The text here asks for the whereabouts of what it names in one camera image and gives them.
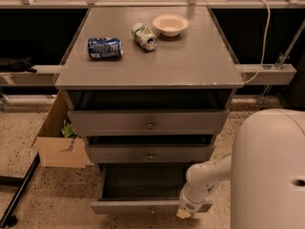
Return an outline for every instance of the cable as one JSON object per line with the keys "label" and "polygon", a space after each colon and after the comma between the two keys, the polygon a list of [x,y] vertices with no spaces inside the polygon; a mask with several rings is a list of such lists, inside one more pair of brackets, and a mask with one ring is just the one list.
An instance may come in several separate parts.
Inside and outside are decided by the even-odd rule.
{"label": "cable", "polygon": [[[270,7],[269,7],[269,4],[267,3],[266,0],[258,0],[259,2],[263,3],[266,5],[267,7],[267,11],[268,11],[268,17],[267,17],[267,22],[266,22],[266,28],[265,28],[265,32],[264,32],[264,40],[263,40],[263,50],[262,50],[262,54],[261,54],[261,60],[260,60],[260,65],[263,65],[263,62],[264,62],[264,57],[265,57],[265,50],[266,50],[266,38],[267,38],[267,32],[268,32],[268,28],[269,28],[269,23],[270,23],[270,17],[271,17],[271,12],[270,12]],[[244,81],[243,83],[244,84],[247,84],[251,81],[253,81],[257,75],[258,75],[259,71],[257,71],[255,73],[255,75],[250,78],[249,80],[247,81]]]}

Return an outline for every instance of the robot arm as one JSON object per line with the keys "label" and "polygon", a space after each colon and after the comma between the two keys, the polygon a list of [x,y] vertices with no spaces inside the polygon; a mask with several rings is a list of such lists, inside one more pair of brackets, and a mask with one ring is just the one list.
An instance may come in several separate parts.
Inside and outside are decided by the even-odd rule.
{"label": "robot arm", "polygon": [[226,157],[190,167],[177,215],[189,217],[231,170],[231,228],[305,228],[305,113],[266,110],[240,126]]}
{"label": "robot arm", "polygon": [[219,162],[207,161],[189,168],[186,174],[187,183],[180,193],[180,206],[177,215],[188,218],[197,212],[219,182],[229,180],[231,175],[231,156]]}

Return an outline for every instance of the drawer handle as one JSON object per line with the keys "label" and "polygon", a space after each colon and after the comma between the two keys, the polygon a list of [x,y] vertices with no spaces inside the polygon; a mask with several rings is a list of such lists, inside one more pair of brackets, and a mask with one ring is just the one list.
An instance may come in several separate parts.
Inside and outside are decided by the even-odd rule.
{"label": "drawer handle", "polygon": [[154,153],[149,153],[149,159],[154,159]]}
{"label": "drawer handle", "polygon": [[147,129],[149,129],[149,130],[152,130],[152,129],[153,129],[153,122],[152,122],[152,121],[149,121],[149,122],[147,123]]}

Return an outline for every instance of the cardboard box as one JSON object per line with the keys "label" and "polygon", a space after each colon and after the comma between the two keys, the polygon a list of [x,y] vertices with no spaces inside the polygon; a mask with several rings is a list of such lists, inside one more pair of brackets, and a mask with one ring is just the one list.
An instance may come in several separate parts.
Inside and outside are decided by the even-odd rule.
{"label": "cardboard box", "polygon": [[59,92],[38,132],[36,143],[41,166],[85,168],[88,157],[82,138],[65,138],[61,134],[68,120],[68,106]]}

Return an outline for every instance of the terrazzo floor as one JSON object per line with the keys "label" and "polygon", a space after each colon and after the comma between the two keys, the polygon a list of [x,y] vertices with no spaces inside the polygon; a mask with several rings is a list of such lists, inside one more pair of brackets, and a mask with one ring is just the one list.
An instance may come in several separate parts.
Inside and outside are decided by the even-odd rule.
{"label": "terrazzo floor", "polygon": [[[281,108],[276,98],[265,101],[266,109]],[[229,118],[215,141],[212,159],[231,153],[238,127],[259,111],[254,97],[233,99]],[[22,177],[37,153],[35,136],[46,113],[0,112],[0,176]],[[99,175],[94,166],[85,169],[37,167],[14,214],[16,229],[145,229],[145,228],[230,228],[230,182],[222,182],[209,197],[208,213],[192,219],[170,214],[96,215],[90,207],[99,192]],[[5,212],[13,190],[0,187],[0,216]]]}

